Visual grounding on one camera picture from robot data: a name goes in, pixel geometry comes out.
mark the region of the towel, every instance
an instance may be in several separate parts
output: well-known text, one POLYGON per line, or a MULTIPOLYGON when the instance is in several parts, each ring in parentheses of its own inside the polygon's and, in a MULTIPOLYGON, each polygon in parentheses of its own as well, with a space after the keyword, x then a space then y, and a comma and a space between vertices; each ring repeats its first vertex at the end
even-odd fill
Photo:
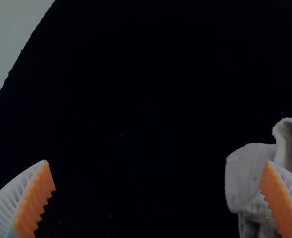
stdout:
POLYGON ((229 210, 238 214, 241 238, 279 237, 260 181, 267 160, 292 172, 292 118, 273 127, 276 144, 250 143, 231 153, 225 166, 225 197, 229 210))

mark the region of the dark background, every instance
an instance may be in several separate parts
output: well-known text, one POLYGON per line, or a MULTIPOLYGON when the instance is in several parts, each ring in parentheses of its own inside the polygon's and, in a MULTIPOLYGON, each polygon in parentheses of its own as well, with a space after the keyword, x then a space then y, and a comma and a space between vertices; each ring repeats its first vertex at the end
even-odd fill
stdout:
POLYGON ((292 3, 56 0, 0 91, 0 189, 47 159, 39 238, 238 237, 225 159, 292 117, 292 3))

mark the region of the dark floor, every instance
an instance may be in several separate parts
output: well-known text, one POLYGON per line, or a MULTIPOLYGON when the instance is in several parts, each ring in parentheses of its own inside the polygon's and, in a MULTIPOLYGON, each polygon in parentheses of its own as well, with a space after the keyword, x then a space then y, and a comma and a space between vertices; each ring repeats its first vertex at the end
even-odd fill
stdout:
POLYGON ((0 188, 47 159, 37 237, 238 237, 225 158, 292 117, 277 1, 57 0, 0 92, 0 188))

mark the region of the light gray surface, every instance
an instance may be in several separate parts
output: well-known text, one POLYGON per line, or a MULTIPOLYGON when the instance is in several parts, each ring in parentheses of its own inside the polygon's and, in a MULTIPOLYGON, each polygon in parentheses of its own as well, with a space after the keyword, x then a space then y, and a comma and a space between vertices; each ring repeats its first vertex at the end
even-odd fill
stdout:
POLYGON ((54 0, 0 0, 0 89, 54 0))

